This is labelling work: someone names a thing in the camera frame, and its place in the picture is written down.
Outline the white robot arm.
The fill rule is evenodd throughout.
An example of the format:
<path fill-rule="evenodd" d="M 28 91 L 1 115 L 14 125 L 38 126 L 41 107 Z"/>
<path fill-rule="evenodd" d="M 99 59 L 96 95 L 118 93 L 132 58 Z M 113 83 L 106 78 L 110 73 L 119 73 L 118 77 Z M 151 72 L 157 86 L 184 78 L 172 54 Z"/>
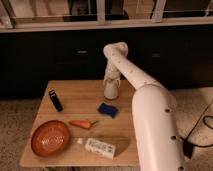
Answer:
<path fill-rule="evenodd" d="M 132 116 L 140 171 L 188 171 L 173 111 L 175 98 L 156 79 L 127 59 L 125 42 L 108 44 L 104 96 L 116 99 L 120 75 L 135 88 Z"/>

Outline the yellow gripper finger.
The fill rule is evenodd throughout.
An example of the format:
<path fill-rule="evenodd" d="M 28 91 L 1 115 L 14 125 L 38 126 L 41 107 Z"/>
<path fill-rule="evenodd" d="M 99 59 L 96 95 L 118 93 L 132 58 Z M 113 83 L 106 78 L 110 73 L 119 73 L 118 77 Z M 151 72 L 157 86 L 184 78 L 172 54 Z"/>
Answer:
<path fill-rule="evenodd" d="M 106 86 L 107 83 L 108 83 L 108 78 L 104 78 L 104 83 L 103 83 L 103 85 Z"/>
<path fill-rule="evenodd" d="M 117 79 L 116 81 L 117 81 L 117 86 L 120 87 L 120 85 L 121 85 L 120 79 Z"/>

